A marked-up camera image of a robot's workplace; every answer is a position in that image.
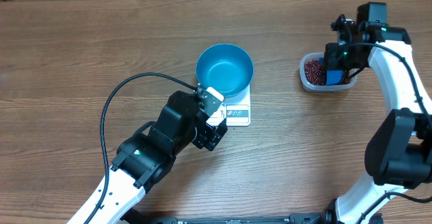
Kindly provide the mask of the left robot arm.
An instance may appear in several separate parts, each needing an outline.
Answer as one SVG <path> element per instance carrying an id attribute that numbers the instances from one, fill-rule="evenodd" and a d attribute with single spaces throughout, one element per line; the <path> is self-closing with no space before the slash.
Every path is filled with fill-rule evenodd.
<path id="1" fill-rule="evenodd" d="M 70 223 L 120 223 L 150 189 L 172 169 L 189 143 L 212 151 L 227 125 L 213 127 L 207 120 L 224 97 L 214 88 L 199 87 L 192 94 L 177 91 L 162 108 L 157 121 L 144 124 L 117 149 L 108 176 L 70 219 Z"/>

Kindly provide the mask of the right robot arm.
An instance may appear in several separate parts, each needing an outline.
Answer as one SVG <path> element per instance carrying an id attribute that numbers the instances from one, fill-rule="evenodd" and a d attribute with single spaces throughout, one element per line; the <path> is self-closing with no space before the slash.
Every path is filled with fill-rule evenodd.
<path id="1" fill-rule="evenodd" d="M 404 28 L 387 23 L 387 5 L 368 2 L 356 20 L 344 15 L 331 23 L 337 42 L 325 46 L 323 67 L 353 71 L 371 68 L 383 93 L 387 117 L 367 144 L 365 173 L 324 212 L 322 223 L 382 223 L 378 211 L 398 196 L 416 203 L 431 198 L 406 194 L 431 183 L 431 98 L 412 58 Z"/>

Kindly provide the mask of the blue measuring scoop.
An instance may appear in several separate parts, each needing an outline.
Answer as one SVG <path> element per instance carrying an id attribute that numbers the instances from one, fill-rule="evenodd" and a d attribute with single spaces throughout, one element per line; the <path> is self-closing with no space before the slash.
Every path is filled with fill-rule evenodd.
<path id="1" fill-rule="evenodd" d="M 324 68 L 324 59 L 320 57 L 318 59 L 320 67 L 319 72 L 319 84 L 324 86 L 333 86 L 336 84 L 339 84 L 340 81 L 343 78 L 343 71 L 342 70 L 329 70 L 327 71 Z"/>

